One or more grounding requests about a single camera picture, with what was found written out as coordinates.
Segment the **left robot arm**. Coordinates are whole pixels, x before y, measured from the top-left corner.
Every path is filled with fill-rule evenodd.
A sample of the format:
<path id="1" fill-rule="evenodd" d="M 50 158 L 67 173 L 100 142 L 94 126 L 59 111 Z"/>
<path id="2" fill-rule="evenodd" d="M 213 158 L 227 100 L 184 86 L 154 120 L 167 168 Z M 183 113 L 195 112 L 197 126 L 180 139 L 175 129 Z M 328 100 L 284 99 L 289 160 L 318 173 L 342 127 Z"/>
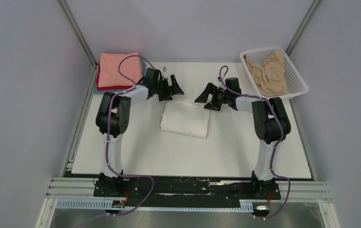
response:
<path id="1" fill-rule="evenodd" d="M 131 175 L 123 173 L 121 162 L 122 138 L 129 126 L 131 107 L 155 95 L 159 101 L 169 101 L 173 96 L 183 94 L 175 75 L 166 78 L 161 70 L 151 67 L 131 88 L 103 94 L 95 120 L 105 149 L 103 169 L 95 183 L 96 197 L 123 195 L 124 180 L 131 178 Z"/>

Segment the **folded red t shirt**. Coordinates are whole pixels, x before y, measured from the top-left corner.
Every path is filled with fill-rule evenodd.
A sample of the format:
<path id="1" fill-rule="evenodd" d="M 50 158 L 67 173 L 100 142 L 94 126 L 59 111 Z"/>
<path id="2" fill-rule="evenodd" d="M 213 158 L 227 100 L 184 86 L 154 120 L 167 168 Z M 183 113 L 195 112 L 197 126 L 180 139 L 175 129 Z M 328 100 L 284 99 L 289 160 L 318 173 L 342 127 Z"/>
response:
<path id="1" fill-rule="evenodd" d="M 134 82 L 123 77 L 118 71 L 118 64 L 113 66 L 100 62 L 96 77 L 97 91 L 129 89 Z"/>

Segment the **white t shirt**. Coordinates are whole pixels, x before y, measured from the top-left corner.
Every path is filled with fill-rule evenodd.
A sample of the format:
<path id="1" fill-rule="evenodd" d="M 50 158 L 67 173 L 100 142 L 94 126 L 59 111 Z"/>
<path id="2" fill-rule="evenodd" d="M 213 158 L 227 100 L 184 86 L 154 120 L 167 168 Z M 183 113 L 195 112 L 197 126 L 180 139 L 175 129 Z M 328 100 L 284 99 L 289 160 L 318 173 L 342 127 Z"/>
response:
<path id="1" fill-rule="evenodd" d="M 160 130 L 206 139 L 210 111 L 188 99 L 168 101 L 161 115 Z"/>

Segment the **left aluminium frame post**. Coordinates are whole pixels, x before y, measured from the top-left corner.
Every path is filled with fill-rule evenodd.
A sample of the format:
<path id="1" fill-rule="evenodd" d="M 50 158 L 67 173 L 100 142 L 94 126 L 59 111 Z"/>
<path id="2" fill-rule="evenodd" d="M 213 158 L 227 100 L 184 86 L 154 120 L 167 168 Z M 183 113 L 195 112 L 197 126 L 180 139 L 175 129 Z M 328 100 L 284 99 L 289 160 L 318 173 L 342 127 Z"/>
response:
<path id="1" fill-rule="evenodd" d="M 77 40 L 79 41 L 84 53 L 86 54 L 89 62 L 91 63 L 91 65 L 94 68 L 96 68 L 97 62 L 95 60 L 95 57 L 93 56 L 93 54 L 85 40 L 85 37 L 83 36 L 83 33 L 81 32 L 81 29 L 80 29 L 77 21 L 75 20 L 75 17 L 68 5 L 68 2 L 66 0 L 57 0 L 57 3 L 59 4 L 63 14 L 65 15 L 70 27 L 72 28 Z"/>

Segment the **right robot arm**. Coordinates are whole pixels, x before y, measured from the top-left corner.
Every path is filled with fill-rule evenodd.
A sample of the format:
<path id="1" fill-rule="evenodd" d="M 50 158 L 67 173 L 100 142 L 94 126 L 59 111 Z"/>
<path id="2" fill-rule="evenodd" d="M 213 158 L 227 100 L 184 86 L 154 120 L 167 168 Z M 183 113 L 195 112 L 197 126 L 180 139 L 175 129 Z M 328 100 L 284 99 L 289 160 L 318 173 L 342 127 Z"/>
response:
<path id="1" fill-rule="evenodd" d="M 263 198 L 276 189 L 276 178 L 280 177 L 275 173 L 275 164 L 279 148 L 291 131 L 289 117 L 279 97 L 266 99 L 243 94 L 236 77 L 220 82 L 222 87 L 208 83 L 195 102 L 203 103 L 205 109 L 212 111 L 220 111 L 222 105 L 228 105 L 235 111 L 252 113 L 259 154 L 248 191 L 256 198 Z"/>

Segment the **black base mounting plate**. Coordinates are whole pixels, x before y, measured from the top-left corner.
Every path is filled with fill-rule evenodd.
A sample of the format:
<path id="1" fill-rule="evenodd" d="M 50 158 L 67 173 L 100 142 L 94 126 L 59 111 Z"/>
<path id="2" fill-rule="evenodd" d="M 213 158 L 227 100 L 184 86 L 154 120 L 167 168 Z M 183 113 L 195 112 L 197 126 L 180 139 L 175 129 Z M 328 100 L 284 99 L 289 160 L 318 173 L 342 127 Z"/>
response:
<path id="1" fill-rule="evenodd" d="M 240 200 L 279 200 L 279 186 L 264 194 L 251 194 L 251 178 L 151 176 L 124 180 L 126 206 L 236 207 Z"/>

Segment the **beige crumpled t shirt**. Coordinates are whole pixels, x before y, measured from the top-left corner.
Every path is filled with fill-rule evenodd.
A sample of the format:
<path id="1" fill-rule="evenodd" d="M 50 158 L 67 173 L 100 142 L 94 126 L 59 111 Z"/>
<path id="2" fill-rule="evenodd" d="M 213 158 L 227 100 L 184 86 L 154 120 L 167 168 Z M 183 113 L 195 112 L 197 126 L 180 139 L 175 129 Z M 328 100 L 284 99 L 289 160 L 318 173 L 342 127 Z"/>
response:
<path id="1" fill-rule="evenodd" d="M 251 62 L 246 55 L 244 60 L 261 95 L 274 97 L 287 93 L 285 62 L 281 50 L 276 49 L 262 65 Z"/>

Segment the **folded blue t shirt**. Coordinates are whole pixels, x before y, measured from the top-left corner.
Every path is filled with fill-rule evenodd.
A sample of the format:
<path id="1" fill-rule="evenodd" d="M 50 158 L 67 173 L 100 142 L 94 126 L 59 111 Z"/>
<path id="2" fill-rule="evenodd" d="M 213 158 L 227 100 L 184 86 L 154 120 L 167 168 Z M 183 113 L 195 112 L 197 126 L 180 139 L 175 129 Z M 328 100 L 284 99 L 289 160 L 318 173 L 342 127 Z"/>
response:
<path id="1" fill-rule="evenodd" d="M 148 64 L 144 61 L 141 61 L 141 69 L 142 69 L 142 76 L 145 76 L 146 69 L 148 67 Z M 100 67 L 98 66 L 98 72 L 95 79 L 95 83 L 93 84 L 93 94 L 103 94 L 106 91 L 116 91 L 116 90 L 126 90 L 131 88 L 131 86 L 124 86 L 124 85 L 116 85 L 116 86 L 108 86 L 108 87 L 99 87 L 99 75 L 100 75 Z"/>

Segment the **folded peach t shirt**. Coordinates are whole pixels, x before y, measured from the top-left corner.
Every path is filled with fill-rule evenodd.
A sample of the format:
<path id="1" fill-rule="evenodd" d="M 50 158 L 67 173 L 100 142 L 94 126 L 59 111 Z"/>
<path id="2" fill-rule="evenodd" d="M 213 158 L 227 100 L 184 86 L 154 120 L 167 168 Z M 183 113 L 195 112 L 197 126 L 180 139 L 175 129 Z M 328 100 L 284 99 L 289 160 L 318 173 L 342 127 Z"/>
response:
<path id="1" fill-rule="evenodd" d="M 126 89 L 142 78 L 139 53 L 110 54 L 102 53 L 99 58 L 97 89 Z"/>

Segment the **white plastic basket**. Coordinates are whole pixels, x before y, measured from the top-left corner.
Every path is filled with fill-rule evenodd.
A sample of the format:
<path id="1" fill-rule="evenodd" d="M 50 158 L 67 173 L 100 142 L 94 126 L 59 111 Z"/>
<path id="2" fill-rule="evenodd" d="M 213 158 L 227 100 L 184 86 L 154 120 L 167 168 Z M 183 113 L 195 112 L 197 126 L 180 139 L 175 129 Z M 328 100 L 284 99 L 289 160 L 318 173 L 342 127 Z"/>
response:
<path id="1" fill-rule="evenodd" d="M 279 47 L 243 51 L 240 59 L 254 95 L 290 100 L 308 92 L 297 68 Z"/>

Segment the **right aluminium frame post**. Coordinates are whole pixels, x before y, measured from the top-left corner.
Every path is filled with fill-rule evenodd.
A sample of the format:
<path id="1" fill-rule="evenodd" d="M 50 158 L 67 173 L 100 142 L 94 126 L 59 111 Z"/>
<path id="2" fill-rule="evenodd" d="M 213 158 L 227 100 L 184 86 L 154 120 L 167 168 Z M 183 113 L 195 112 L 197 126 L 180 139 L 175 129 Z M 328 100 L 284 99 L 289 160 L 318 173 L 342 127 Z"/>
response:
<path id="1" fill-rule="evenodd" d="M 286 49 L 286 54 L 290 55 L 292 53 L 292 51 L 294 50 L 296 44 L 299 42 L 300 37 L 302 36 L 304 30 L 306 29 L 306 27 L 308 26 L 308 24 L 310 23 L 312 17 L 314 16 L 314 14 L 317 11 L 317 8 L 319 7 L 319 5 L 322 3 L 322 0 L 313 0 L 307 10 L 307 12 L 305 13 L 303 19 L 301 20 L 296 32 L 294 33 L 287 49 Z"/>

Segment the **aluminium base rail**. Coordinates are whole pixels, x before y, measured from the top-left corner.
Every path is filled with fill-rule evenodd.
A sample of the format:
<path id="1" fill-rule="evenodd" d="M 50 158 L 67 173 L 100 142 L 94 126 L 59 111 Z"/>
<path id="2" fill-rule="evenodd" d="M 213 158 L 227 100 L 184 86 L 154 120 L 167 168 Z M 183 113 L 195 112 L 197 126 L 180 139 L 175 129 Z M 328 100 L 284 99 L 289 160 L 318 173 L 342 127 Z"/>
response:
<path id="1" fill-rule="evenodd" d="M 93 178 L 52 178 L 46 198 L 56 199 L 91 199 L 93 198 Z M 289 202 L 325 202 L 331 203 L 332 198 L 325 182 L 291 181 Z"/>

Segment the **aluminium frame post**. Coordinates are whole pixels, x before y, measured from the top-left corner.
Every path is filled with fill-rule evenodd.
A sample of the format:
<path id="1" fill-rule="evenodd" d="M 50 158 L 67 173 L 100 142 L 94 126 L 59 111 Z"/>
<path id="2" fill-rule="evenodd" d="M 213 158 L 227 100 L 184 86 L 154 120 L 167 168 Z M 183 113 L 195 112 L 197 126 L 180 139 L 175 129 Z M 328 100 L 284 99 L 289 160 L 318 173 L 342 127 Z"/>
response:
<path id="1" fill-rule="evenodd" d="M 75 20 L 75 17 L 68 5 L 68 2 L 66 0 L 57 0 L 57 3 L 59 4 L 63 14 L 65 15 L 70 27 L 72 28 L 77 40 L 79 41 L 84 53 L 86 54 L 89 62 L 91 63 L 91 65 L 94 68 L 96 68 L 97 62 L 95 60 L 95 57 L 93 56 L 93 54 L 85 40 L 85 37 L 83 36 L 83 33 L 81 32 L 81 29 L 80 29 L 77 21 Z"/>
<path id="2" fill-rule="evenodd" d="M 317 11 L 317 8 L 319 7 L 319 5 L 322 3 L 322 0 L 313 0 L 307 10 L 307 12 L 305 13 L 303 19 L 301 20 L 296 32 L 294 33 L 287 49 L 286 49 L 286 54 L 290 55 L 292 53 L 292 51 L 294 50 L 296 44 L 299 42 L 300 37 L 302 36 L 304 30 L 306 29 L 306 27 L 308 26 L 308 24 L 310 23 L 312 17 L 314 16 L 314 14 Z"/>

